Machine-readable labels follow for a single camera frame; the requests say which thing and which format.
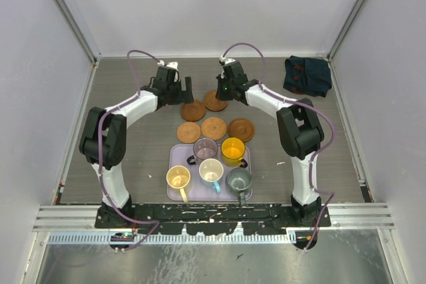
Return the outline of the dark wooden coaster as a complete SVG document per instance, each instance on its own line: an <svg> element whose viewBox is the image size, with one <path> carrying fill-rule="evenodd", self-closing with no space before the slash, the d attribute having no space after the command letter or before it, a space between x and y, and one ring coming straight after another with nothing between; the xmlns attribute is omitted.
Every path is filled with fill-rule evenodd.
<svg viewBox="0 0 426 284"><path fill-rule="evenodd" d="M192 103L183 104L180 109L181 117L188 122L197 122L206 114L206 107L201 100L194 100Z"/></svg>

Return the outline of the wooden coaster back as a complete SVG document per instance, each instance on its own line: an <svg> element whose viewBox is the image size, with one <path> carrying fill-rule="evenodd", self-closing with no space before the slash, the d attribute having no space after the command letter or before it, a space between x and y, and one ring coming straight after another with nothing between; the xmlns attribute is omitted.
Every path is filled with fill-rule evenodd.
<svg viewBox="0 0 426 284"><path fill-rule="evenodd" d="M216 98L216 90L208 91L204 96L203 102L205 107L212 112L220 112L228 106L227 101Z"/></svg>

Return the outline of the woven rattan coaster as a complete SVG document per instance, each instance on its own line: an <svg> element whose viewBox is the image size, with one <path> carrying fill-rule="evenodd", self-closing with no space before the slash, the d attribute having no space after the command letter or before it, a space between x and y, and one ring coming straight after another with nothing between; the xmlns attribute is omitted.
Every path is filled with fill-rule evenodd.
<svg viewBox="0 0 426 284"><path fill-rule="evenodd" d="M199 139L201 135L201 128L195 122L185 122L178 127L176 133L179 141L191 144Z"/></svg>
<svg viewBox="0 0 426 284"><path fill-rule="evenodd" d="M219 140L227 133L227 124L221 118L210 117L202 123L201 132L207 138Z"/></svg>

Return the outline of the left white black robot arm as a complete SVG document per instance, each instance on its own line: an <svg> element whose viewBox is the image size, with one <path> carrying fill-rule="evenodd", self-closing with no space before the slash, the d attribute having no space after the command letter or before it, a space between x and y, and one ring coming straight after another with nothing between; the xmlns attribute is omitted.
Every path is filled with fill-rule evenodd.
<svg viewBox="0 0 426 284"><path fill-rule="evenodd" d="M118 228L126 228L131 223L147 224L133 218L131 197L124 183L122 161L127 129L163 106L193 102L189 76L185 78L185 86L183 90L178 63L161 61L149 85L138 88L135 94L114 106L93 107L87 114L79 152L97 173L103 208Z"/></svg>

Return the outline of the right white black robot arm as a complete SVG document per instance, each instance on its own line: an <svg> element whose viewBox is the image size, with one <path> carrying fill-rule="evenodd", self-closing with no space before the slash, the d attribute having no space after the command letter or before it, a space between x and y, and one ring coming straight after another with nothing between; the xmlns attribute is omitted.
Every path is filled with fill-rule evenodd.
<svg viewBox="0 0 426 284"><path fill-rule="evenodd" d="M241 63L235 59L222 57L220 64L222 72L217 76L216 98L239 101L277 120L280 143L292 161L292 219L298 226L308 226L321 210L316 152L324 139L312 102L284 97L258 80L249 80Z"/></svg>

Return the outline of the purple translucent cup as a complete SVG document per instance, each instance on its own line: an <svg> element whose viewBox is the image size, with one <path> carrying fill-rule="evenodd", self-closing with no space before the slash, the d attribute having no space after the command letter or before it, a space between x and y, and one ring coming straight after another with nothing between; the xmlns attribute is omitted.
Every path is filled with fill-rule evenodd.
<svg viewBox="0 0 426 284"><path fill-rule="evenodd" d="M204 160L216 157L218 145L210 138L201 138L194 143L192 153L193 155L186 159L187 164L201 164Z"/></svg>

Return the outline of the cream yellow cup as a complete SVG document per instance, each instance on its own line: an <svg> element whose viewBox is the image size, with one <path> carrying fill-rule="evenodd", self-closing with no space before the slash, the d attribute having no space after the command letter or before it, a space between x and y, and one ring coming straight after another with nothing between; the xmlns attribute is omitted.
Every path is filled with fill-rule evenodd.
<svg viewBox="0 0 426 284"><path fill-rule="evenodd" d="M188 203L188 193L191 187L191 174L185 166L173 166L166 174L166 182L173 190L179 191L184 203Z"/></svg>

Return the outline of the grey green cup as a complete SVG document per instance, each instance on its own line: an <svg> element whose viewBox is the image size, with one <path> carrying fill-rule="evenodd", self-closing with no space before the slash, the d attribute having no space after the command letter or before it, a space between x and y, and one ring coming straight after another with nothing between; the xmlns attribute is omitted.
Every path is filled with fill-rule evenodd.
<svg viewBox="0 0 426 284"><path fill-rule="evenodd" d="M227 190L236 196L239 205L245 206L247 197L252 192L252 175L245 168L234 168L226 177Z"/></svg>

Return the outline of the dark blue folded cloth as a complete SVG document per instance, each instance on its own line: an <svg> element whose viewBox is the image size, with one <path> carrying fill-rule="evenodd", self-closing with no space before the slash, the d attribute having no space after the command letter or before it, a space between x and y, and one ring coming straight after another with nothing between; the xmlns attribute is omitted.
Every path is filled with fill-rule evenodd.
<svg viewBox="0 0 426 284"><path fill-rule="evenodd" d="M283 88L294 94L325 98L332 88L331 71L326 60L291 56L284 62Z"/></svg>

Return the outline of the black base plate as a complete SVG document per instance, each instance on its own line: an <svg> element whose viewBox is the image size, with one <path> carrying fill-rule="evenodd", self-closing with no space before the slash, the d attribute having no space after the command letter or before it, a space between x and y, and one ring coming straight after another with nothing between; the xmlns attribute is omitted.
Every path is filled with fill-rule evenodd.
<svg viewBox="0 0 426 284"><path fill-rule="evenodd" d="M289 227L314 227L318 219L297 219L286 204L136 204L125 214L139 221L158 221L162 235L230 235L238 226L244 235L281 235Z"/></svg>

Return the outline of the aluminium rail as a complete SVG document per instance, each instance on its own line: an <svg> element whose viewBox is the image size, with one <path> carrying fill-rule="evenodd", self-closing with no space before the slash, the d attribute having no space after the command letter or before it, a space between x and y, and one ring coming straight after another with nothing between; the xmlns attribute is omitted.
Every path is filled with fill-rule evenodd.
<svg viewBox="0 0 426 284"><path fill-rule="evenodd" d="M95 227L99 205L41 206L34 228L48 230L85 230ZM330 204L327 216L332 229L393 229L387 204Z"/></svg>

